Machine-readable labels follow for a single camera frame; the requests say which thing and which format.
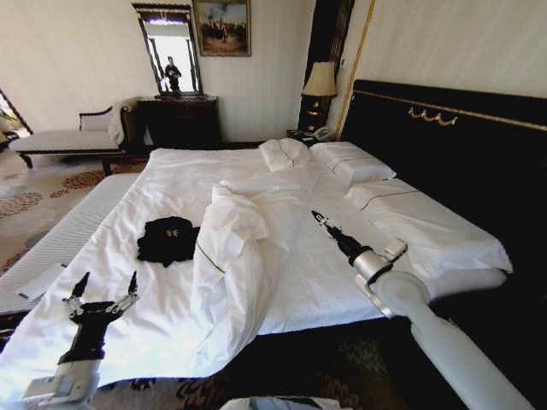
telephone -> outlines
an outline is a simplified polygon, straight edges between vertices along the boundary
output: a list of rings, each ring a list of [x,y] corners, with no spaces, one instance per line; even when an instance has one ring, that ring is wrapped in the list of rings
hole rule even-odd
[[[328,141],[331,139],[332,133],[328,131],[328,128],[326,126],[322,126],[321,128],[318,128],[317,131],[315,131],[312,135],[319,141]]]

robotic hand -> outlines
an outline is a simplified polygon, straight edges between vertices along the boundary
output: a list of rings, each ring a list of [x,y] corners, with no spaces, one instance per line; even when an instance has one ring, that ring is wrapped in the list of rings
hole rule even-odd
[[[89,402],[99,382],[98,367],[104,358],[104,335],[107,327],[137,300],[137,272],[133,273],[127,295],[119,302],[82,303],[89,272],[74,286],[72,295],[63,299],[68,317],[78,325],[70,350],[61,356],[56,375],[38,378],[26,389],[23,401],[27,408],[93,409]]]
[[[356,283],[362,292],[387,318],[409,318],[414,339],[469,408],[532,408],[463,331],[433,313],[427,306],[429,292],[419,278],[392,271],[393,263],[408,248],[405,242],[397,239],[385,255],[378,255],[344,235],[328,218],[315,211],[312,214],[358,271]]]

table lamp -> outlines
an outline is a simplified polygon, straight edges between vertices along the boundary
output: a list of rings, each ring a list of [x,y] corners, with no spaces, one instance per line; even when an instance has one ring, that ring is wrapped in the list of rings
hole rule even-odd
[[[326,124],[326,110],[321,106],[322,97],[336,96],[336,82],[334,79],[334,61],[314,62],[309,75],[308,83],[302,90],[303,96],[315,97],[315,101],[308,110],[308,132]]]

wooden dresser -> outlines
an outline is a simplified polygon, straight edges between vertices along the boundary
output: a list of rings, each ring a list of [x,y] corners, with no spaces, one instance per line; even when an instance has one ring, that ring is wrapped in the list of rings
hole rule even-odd
[[[218,149],[221,146],[217,97],[144,98],[138,102],[138,111],[155,148]]]

picture frame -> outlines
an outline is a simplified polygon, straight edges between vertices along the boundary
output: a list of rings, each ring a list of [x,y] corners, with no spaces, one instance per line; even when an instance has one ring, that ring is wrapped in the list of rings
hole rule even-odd
[[[193,0],[201,56],[250,56],[250,0]]]

